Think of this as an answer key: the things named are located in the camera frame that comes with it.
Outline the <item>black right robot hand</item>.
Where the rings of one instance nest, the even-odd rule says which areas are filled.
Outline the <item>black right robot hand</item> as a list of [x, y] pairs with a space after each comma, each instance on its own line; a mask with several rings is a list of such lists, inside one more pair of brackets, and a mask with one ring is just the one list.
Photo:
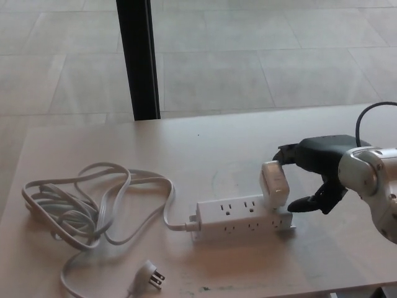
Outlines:
[[373, 218], [382, 213], [380, 175], [373, 154], [377, 147], [350, 135], [327, 135], [305, 138], [299, 143], [283, 145], [273, 157], [280, 166], [295, 164], [321, 175], [323, 185], [314, 195], [291, 202], [291, 213], [320, 210], [328, 214], [348, 190], [356, 192], [368, 204]]

